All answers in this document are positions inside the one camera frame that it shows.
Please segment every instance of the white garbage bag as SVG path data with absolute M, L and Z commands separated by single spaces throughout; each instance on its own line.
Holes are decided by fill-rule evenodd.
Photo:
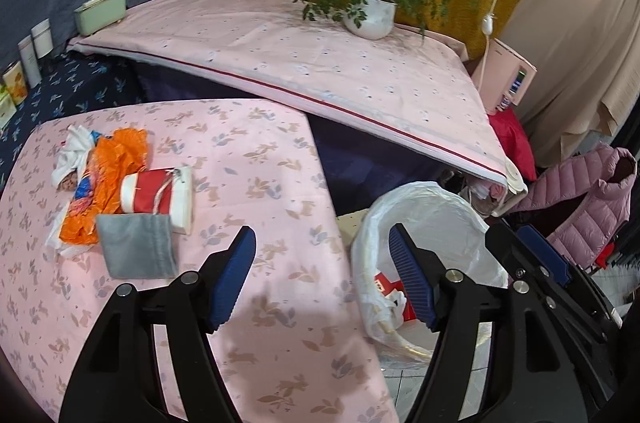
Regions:
M 402 223 L 417 247 L 437 254 L 446 268 L 463 271 L 477 284 L 506 288 L 508 275 L 484 247 L 487 224 L 461 197 L 437 183 L 416 182 L 396 188 L 373 203 L 351 246 L 353 280 L 367 334 L 378 345 L 383 368 L 424 367 L 438 338 L 415 320 L 394 329 L 396 305 L 374 282 L 382 272 L 391 282 L 399 275 L 389 253 L 389 229 Z M 478 345 L 491 336 L 480 324 Z

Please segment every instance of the ribbed blue pad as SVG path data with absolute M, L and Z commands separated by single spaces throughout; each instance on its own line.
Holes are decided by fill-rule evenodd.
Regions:
M 436 322 L 433 289 L 418 266 L 411 247 L 395 226 L 389 231 L 389 252 L 404 285 L 407 298 L 414 307 L 415 315 L 418 320 L 433 329 Z
M 248 229 L 211 291 L 210 321 L 215 329 L 229 320 L 255 258 L 255 233 Z
M 538 257 L 538 260 L 551 273 L 557 284 L 564 287 L 569 283 L 569 265 L 566 260 L 560 257 L 554 247 L 540 235 L 537 229 L 529 225 L 522 226 L 516 232 L 516 236 L 529 248 L 533 255 Z

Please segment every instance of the beige curtain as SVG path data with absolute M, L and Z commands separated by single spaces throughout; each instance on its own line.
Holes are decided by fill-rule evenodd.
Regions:
M 536 163 L 613 135 L 640 90 L 640 0 L 520 0 L 500 39 L 538 68 L 515 112 Z

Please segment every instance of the navy floral fabric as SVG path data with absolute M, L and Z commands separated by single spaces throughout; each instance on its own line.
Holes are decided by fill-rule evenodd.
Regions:
M 50 119 L 142 103 L 145 95 L 129 63 L 113 56 L 70 52 L 31 89 L 0 134 L 0 196 L 31 132 Z

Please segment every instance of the cable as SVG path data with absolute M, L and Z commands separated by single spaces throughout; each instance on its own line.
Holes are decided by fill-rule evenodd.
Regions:
M 486 45 L 484 47 L 484 56 L 482 57 L 482 67 L 480 69 L 480 78 L 478 82 L 476 82 L 476 89 L 480 92 L 482 88 L 482 81 L 484 80 L 484 68 L 486 66 L 486 58 L 489 53 L 489 40 L 494 32 L 494 11 L 495 5 L 498 3 L 498 0 L 494 0 L 491 4 L 491 9 L 489 12 L 482 17 L 482 32 L 484 33 L 484 38 L 486 39 Z

